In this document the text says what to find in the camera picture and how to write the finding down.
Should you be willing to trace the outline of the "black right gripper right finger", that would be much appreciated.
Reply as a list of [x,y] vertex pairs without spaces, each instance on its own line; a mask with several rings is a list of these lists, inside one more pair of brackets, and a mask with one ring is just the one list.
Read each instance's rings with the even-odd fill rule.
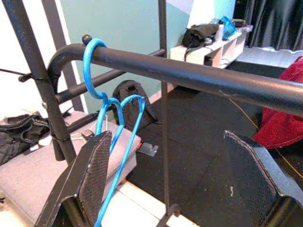
[[244,210],[252,227],[285,227],[303,207],[303,191],[268,150],[226,130],[227,153]]

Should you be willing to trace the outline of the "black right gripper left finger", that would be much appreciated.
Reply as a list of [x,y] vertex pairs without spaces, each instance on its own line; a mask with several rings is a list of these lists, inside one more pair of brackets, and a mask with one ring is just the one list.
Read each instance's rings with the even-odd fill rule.
[[37,227],[91,227],[101,208],[112,133],[105,131],[82,146],[55,182],[35,223]]

